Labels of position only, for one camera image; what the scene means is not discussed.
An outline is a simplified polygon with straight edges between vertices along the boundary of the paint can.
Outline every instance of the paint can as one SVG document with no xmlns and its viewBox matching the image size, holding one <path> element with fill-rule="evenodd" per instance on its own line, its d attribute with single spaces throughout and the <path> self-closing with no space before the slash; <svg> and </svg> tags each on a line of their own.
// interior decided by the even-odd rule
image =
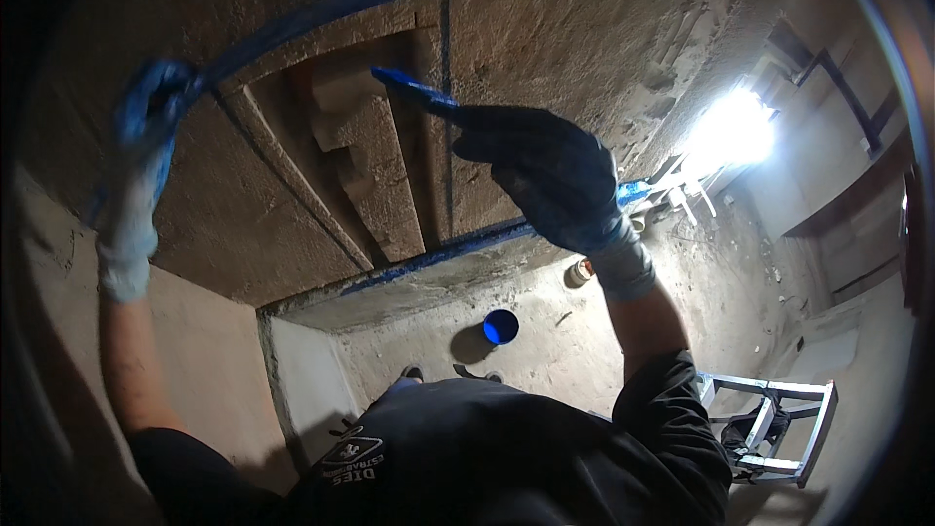
<svg viewBox="0 0 935 526">
<path fill-rule="evenodd" d="M 578 287 L 591 280 L 594 273 L 591 272 L 591 264 L 588 259 L 581 259 L 577 263 L 568 267 L 567 284 L 568 286 Z"/>
<path fill-rule="evenodd" d="M 507 309 L 495 309 L 484 318 L 484 336 L 494 345 L 508 344 L 519 331 L 519 319 Z"/>
<path fill-rule="evenodd" d="M 642 233 L 642 231 L 646 229 L 646 214 L 630 216 L 630 223 L 633 224 L 633 231 Z"/>
</svg>

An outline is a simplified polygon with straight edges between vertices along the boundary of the light blue glove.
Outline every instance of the light blue glove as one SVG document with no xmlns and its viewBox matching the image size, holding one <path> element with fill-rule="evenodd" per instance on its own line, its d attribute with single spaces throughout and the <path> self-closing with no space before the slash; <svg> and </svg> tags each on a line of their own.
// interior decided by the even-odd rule
<svg viewBox="0 0 935 526">
<path fill-rule="evenodd" d="M 614 155 L 597 137 L 534 108 L 460 106 L 429 112 L 461 127 L 454 154 L 490 163 L 494 181 L 536 232 L 590 258 L 609 299 L 637 299 L 653 287 L 653 261 L 617 205 Z"/>
<path fill-rule="evenodd" d="M 192 80 L 185 63 L 149 62 L 114 111 L 107 160 L 110 199 L 97 239 L 101 291 L 114 301 L 146 294 L 149 258 L 158 243 L 152 213 L 168 178 L 176 129 L 188 107 L 183 93 Z"/>
</svg>

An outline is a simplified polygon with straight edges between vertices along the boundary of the foot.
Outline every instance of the foot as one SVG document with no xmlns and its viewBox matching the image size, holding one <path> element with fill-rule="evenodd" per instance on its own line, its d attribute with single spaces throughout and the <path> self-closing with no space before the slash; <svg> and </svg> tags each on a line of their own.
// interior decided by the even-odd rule
<svg viewBox="0 0 935 526">
<path fill-rule="evenodd" d="M 418 381 L 420 384 L 426 381 L 426 375 L 422 371 L 422 364 L 420 363 L 411 363 L 405 368 L 403 368 L 403 373 L 399 375 L 401 378 L 412 378 L 413 380 Z"/>
</svg>

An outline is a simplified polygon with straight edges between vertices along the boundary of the bright light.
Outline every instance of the bright light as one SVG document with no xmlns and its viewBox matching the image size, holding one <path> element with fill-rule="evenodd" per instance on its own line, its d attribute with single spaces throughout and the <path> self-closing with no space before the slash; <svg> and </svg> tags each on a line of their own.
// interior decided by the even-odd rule
<svg viewBox="0 0 935 526">
<path fill-rule="evenodd" d="M 700 179 L 721 167 L 757 163 L 768 157 L 772 113 L 755 94 L 743 89 L 730 92 L 695 123 L 682 170 Z"/>
</svg>

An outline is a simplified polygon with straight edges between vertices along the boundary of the man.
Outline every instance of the man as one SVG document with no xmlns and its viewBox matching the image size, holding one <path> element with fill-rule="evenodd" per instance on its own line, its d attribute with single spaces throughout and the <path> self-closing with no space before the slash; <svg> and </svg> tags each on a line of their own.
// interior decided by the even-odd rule
<svg viewBox="0 0 935 526">
<path fill-rule="evenodd" d="M 433 112 L 461 127 L 454 153 L 491 164 L 539 234 L 590 257 L 625 356 L 613 422 L 499 382 L 422 383 L 414 368 L 285 498 L 247 484 L 173 411 L 146 301 L 156 248 L 152 211 L 172 153 L 167 127 L 178 122 L 175 94 L 186 78 L 183 68 L 159 62 L 125 95 L 111 156 L 111 210 L 98 241 L 104 380 L 139 473 L 170 522 L 724 520 L 731 482 L 725 452 L 695 394 L 683 324 L 617 207 L 614 158 L 593 135 L 528 108 Z M 154 135 L 162 146 L 142 161 L 127 160 Z"/>
</svg>

